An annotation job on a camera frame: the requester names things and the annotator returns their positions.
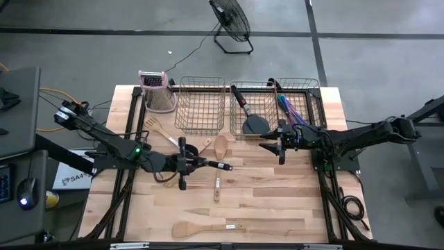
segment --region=wooden table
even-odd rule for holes
[[[123,133],[130,107],[132,85],[116,86],[107,127]],[[329,129],[346,130],[347,125],[336,87],[322,87],[321,94]],[[165,188],[153,180],[153,175],[137,170],[131,196],[125,240],[127,241],[188,241],[188,242],[327,242],[321,192],[317,174],[313,171],[310,152],[287,151],[285,165],[259,146],[257,142],[235,141],[230,134],[229,98],[225,105],[225,126],[220,132],[228,139],[224,161],[233,165],[232,172],[223,172],[221,200],[213,202],[215,169],[196,170],[187,178],[188,189]],[[133,131],[139,115],[139,99]],[[173,138],[184,133],[174,127],[174,113],[153,114]],[[207,136],[187,135],[187,142],[201,144]],[[203,157],[215,158],[214,138]],[[177,149],[160,134],[148,137],[153,150],[175,153]],[[361,187],[354,176],[339,172],[339,185],[345,194],[364,202]],[[103,171],[92,181],[79,236],[89,233],[108,209],[116,176],[115,170]],[[336,235],[339,236],[336,213],[332,213]],[[119,225],[118,211],[114,232]],[[173,238],[171,228],[180,220],[199,224],[244,222],[246,231],[213,231],[188,238]],[[360,222],[358,228],[371,238]]]

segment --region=concrete floor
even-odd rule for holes
[[[318,32],[444,33],[439,0],[311,0]],[[252,31],[310,32],[304,0],[239,0]],[[0,14],[1,26],[209,31],[216,24],[201,0],[16,0]],[[10,69],[42,68],[42,86],[64,90],[91,104],[111,99],[117,84],[137,84],[137,71],[162,71],[198,46],[199,36],[93,36],[0,34],[0,62]],[[228,37],[233,49],[244,46]],[[222,76],[318,78],[310,37],[252,37],[250,56],[225,55],[211,41],[171,71],[170,77]],[[444,94],[444,40],[320,39],[328,86],[339,87],[348,119],[373,122],[410,114]],[[53,128],[54,107],[40,102],[39,127]],[[107,110],[94,116],[105,120]],[[90,146],[76,133],[45,134],[64,147]],[[436,202],[407,204],[423,188],[406,146],[382,144],[359,157],[367,213],[380,242],[444,248],[434,221]],[[51,228],[71,234],[79,208],[65,210]]]

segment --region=slotted wooden spatula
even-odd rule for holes
[[[155,117],[148,117],[145,121],[145,125],[151,129],[152,131],[156,131],[159,134],[163,135],[166,139],[172,142],[176,147],[179,147],[179,143],[174,140],[160,125],[160,122]]]

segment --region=wire basket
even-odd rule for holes
[[[257,114],[266,119],[270,124],[270,131],[278,127],[278,103],[276,101],[276,91],[273,86],[267,86],[268,82],[261,81],[235,81],[231,85],[236,85],[242,93],[244,99],[250,107],[252,114]],[[236,97],[230,88],[230,132],[236,140],[257,139],[257,135],[244,134],[242,126],[247,117],[239,106]]]
[[[185,76],[180,79],[174,125],[185,133],[217,135],[223,128],[225,79]]]
[[[283,94],[307,124],[325,126],[325,122],[321,121],[321,91],[316,79],[277,78],[275,81],[282,88],[276,90],[277,95]],[[289,122],[281,108],[278,108],[278,114],[279,119]]]

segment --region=wooden stick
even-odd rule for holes
[[[245,230],[244,223],[200,225],[193,222],[176,222],[173,225],[172,235],[175,238],[184,238],[203,231]]]

